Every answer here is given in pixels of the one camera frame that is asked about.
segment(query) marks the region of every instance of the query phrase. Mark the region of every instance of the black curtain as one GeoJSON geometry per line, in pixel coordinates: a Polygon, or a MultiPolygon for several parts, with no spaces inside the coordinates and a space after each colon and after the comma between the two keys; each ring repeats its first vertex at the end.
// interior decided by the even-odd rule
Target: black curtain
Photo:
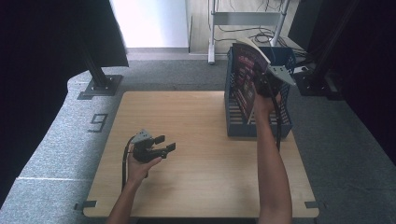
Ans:
{"type": "Polygon", "coordinates": [[[0,29],[3,203],[63,105],[68,79],[87,70],[76,35],[98,66],[128,62],[108,0],[2,1],[0,29]]]}
{"type": "Polygon", "coordinates": [[[396,2],[360,1],[334,49],[342,93],[396,164],[396,2]]]}

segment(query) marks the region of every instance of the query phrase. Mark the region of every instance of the wooden table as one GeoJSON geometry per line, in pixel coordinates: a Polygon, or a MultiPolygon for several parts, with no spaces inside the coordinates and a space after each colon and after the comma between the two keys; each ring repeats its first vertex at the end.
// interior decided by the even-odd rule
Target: wooden table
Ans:
{"type": "MultiPolygon", "coordinates": [[[[254,138],[226,132],[223,91],[125,92],[87,201],[87,217],[107,217],[120,195],[121,160],[129,138],[142,128],[160,146],[177,149],[154,166],[134,201],[132,217],[257,217],[259,191],[254,138]]],[[[292,132],[281,142],[294,217],[317,217],[315,197],[292,132]]]]}

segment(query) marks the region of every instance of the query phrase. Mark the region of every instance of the black cable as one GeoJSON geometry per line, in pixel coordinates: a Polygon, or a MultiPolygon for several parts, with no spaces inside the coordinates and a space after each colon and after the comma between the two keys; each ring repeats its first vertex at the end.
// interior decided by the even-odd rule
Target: black cable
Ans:
{"type": "Polygon", "coordinates": [[[276,147],[277,150],[280,150],[280,138],[281,138],[281,129],[282,129],[282,121],[281,121],[281,115],[280,115],[280,109],[279,109],[279,104],[276,101],[276,97],[274,96],[273,92],[272,92],[272,88],[271,88],[271,84],[268,81],[268,78],[266,75],[263,76],[264,81],[267,84],[267,88],[269,90],[270,96],[271,96],[271,100],[274,104],[274,108],[275,108],[275,113],[276,113],[276,147]]]}
{"type": "Polygon", "coordinates": [[[279,11],[282,10],[282,6],[283,6],[283,0],[280,0],[279,11]]]}
{"type": "Polygon", "coordinates": [[[262,3],[257,7],[256,12],[259,11],[259,8],[264,4],[264,0],[262,0],[262,3]]]}
{"type": "Polygon", "coordinates": [[[231,0],[230,0],[230,6],[233,9],[233,11],[235,11],[235,8],[233,8],[233,3],[231,2],[231,0]]]}
{"type": "Polygon", "coordinates": [[[270,0],[267,0],[267,6],[265,7],[265,11],[267,11],[269,5],[270,5],[270,0]]]}
{"type": "Polygon", "coordinates": [[[274,37],[274,34],[275,34],[275,33],[274,33],[272,30],[267,29],[267,28],[262,28],[261,26],[260,26],[259,28],[260,28],[260,29],[259,29],[260,32],[254,36],[254,40],[255,40],[256,42],[262,43],[262,44],[270,42],[270,37],[274,37]],[[259,36],[265,36],[265,37],[267,38],[267,40],[266,40],[266,41],[261,41],[261,40],[259,39],[259,36]]]}
{"type": "Polygon", "coordinates": [[[240,32],[240,31],[248,31],[248,30],[259,30],[259,29],[260,29],[260,27],[252,27],[252,28],[239,29],[239,30],[224,30],[224,29],[221,28],[219,25],[218,25],[218,27],[219,27],[219,29],[220,29],[222,32],[225,32],[225,33],[240,32]]]}
{"type": "Polygon", "coordinates": [[[122,182],[121,182],[121,191],[123,190],[125,183],[126,183],[126,162],[128,158],[128,149],[129,145],[131,144],[132,140],[134,139],[134,136],[129,139],[128,143],[125,146],[124,149],[124,154],[122,156],[122,182]]]}
{"type": "Polygon", "coordinates": [[[213,38],[214,40],[216,40],[216,41],[218,41],[218,42],[220,42],[220,41],[226,41],[226,40],[229,40],[229,41],[235,41],[236,39],[233,39],[233,38],[224,38],[224,39],[216,39],[216,38],[213,38]]]}
{"type": "Polygon", "coordinates": [[[278,43],[279,43],[279,45],[282,46],[282,47],[287,47],[287,48],[292,49],[292,50],[293,50],[293,53],[294,53],[294,55],[295,55],[296,57],[306,58],[307,55],[308,55],[308,53],[307,53],[305,50],[303,50],[303,49],[295,49],[295,48],[289,47],[289,46],[286,44],[286,41],[285,41],[281,36],[280,36],[279,39],[278,39],[278,43]]]}

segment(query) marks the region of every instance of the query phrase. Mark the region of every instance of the forearm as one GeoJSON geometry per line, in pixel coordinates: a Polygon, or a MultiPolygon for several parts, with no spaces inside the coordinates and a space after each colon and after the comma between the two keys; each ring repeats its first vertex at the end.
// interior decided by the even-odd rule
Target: forearm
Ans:
{"type": "Polygon", "coordinates": [[[256,118],[261,222],[291,223],[291,197],[285,166],[267,114],[256,118]]]}
{"type": "Polygon", "coordinates": [[[114,204],[110,216],[106,223],[128,223],[129,216],[131,215],[132,206],[134,204],[134,196],[136,195],[138,184],[127,182],[125,187],[114,204]]]}

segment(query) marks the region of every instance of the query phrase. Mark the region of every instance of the black metal stand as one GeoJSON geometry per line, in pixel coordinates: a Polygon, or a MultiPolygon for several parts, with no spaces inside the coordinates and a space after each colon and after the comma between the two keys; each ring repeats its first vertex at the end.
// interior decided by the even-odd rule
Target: black metal stand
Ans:
{"type": "Polygon", "coordinates": [[[79,94],[78,100],[91,100],[93,96],[115,95],[117,87],[122,80],[122,75],[106,76],[102,71],[102,68],[99,67],[92,58],[90,51],[79,32],[80,30],[78,25],[76,24],[73,29],[75,31],[77,47],[92,76],[92,80],[87,89],[79,94]]]}
{"type": "Polygon", "coordinates": [[[334,45],[346,27],[358,3],[359,0],[353,0],[350,3],[346,13],[340,20],[340,24],[332,33],[332,38],[325,50],[323,50],[314,72],[294,74],[294,79],[302,96],[327,96],[330,100],[342,99],[340,90],[336,88],[337,85],[334,85],[337,75],[332,73],[329,68],[334,45]]]}

